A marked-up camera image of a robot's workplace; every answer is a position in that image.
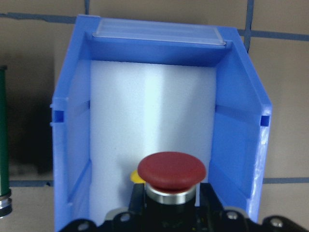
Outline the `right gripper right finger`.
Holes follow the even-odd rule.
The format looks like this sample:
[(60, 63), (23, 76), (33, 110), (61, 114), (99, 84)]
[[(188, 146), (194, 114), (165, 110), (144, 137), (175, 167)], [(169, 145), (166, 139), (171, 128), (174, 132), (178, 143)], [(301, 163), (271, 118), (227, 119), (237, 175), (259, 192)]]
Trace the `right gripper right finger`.
[(210, 183), (201, 183), (199, 188), (199, 205), (207, 213), (221, 212), (224, 210), (217, 194)]

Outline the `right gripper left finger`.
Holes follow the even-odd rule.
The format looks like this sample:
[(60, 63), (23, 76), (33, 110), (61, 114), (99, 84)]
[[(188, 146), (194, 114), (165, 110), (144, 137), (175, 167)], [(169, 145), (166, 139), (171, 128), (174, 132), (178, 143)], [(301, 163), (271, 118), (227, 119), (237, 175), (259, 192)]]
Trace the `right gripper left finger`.
[(134, 184), (128, 211), (134, 214), (143, 214), (145, 209), (145, 185)]

